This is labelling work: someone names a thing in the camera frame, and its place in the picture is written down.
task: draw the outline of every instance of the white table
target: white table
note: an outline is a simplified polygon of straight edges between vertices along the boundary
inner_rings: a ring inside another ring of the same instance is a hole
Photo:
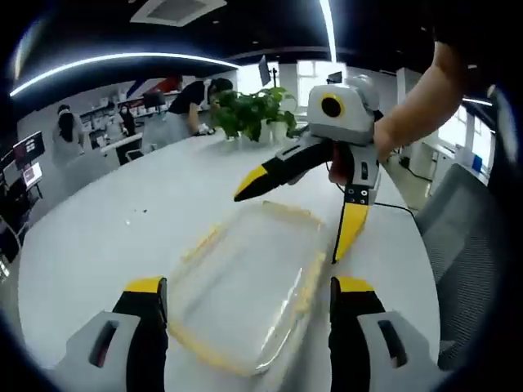
[[[56,364],[67,339],[101,310],[111,310],[127,282],[169,276],[185,250],[238,208],[233,193],[245,174],[279,149],[238,150],[236,142],[222,138],[190,138],[120,167],[67,199],[29,231],[20,261],[20,320],[38,363],[46,368]],[[309,209],[333,236],[337,230],[342,193],[329,183],[324,166],[264,199]],[[377,200],[405,205],[385,171]],[[428,339],[436,360],[438,301],[419,232],[409,213],[375,206],[361,236],[342,261],[329,266],[320,286],[297,361],[296,382],[302,384],[295,390],[330,388],[327,339],[333,273],[369,281],[386,310],[401,312]],[[191,383],[191,390],[245,387],[244,381],[197,363],[171,339],[166,390],[179,390],[181,379]]]

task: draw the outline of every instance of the led light strip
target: led light strip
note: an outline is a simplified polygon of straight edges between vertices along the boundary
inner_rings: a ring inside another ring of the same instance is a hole
[[[475,104],[492,106],[492,102],[488,102],[487,100],[473,100],[472,98],[463,98],[463,100],[466,102],[473,102]]]
[[[27,87],[30,87],[45,78],[49,78],[52,75],[66,71],[67,69],[76,68],[76,67],[79,67],[80,65],[85,65],[85,64],[98,63],[100,61],[114,60],[114,59],[127,59],[127,58],[132,58],[132,57],[167,57],[167,58],[172,58],[172,59],[186,59],[186,60],[202,61],[205,63],[224,65],[224,66],[231,67],[234,69],[240,68],[238,65],[228,63],[226,61],[214,60],[214,59],[209,59],[207,57],[200,57],[200,56],[182,55],[182,54],[178,54],[178,53],[153,53],[153,52],[118,53],[115,55],[91,57],[89,59],[75,61],[74,63],[69,63],[66,65],[62,65],[58,68],[51,69],[50,71],[42,73],[41,75],[38,75],[36,78],[29,80],[28,82],[22,84],[21,86],[18,86],[15,90],[11,91],[11,93],[9,95],[15,96],[19,92],[25,90]]]
[[[329,38],[330,60],[336,63],[336,41],[334,39],[333,15],[330,11],[329,0],[320,0],[320,5],[321,11],[324,13],[325,27],[327,28],[327,37]]]

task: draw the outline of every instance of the gray mesh chair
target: gray mesh chair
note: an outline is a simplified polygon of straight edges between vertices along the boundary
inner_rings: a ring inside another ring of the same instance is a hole
[[[458,164],[417,214],[416,224],[440,303],[438,365],[450,370],[462,363],[510,256],[504,224],[487,188]]]

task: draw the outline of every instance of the transparent lid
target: transparent lid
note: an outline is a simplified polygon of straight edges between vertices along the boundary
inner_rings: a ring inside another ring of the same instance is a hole
[[[213,366],[264,372],[309,311],[325,247],[324,225],[307,211],[243,207],[169,279],[169,332]]]

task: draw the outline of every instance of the white flower pot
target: white flower pot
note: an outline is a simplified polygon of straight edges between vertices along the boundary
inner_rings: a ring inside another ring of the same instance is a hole
[[[272,122],[270,128],[272,130],[272,140],[280,145],[283,144],[287,139],[287,123]]]
[[[267,125],[267,121],[261,122],[260,139],[258,140],[260,145],[268,145],[270,143],[270,127]]]

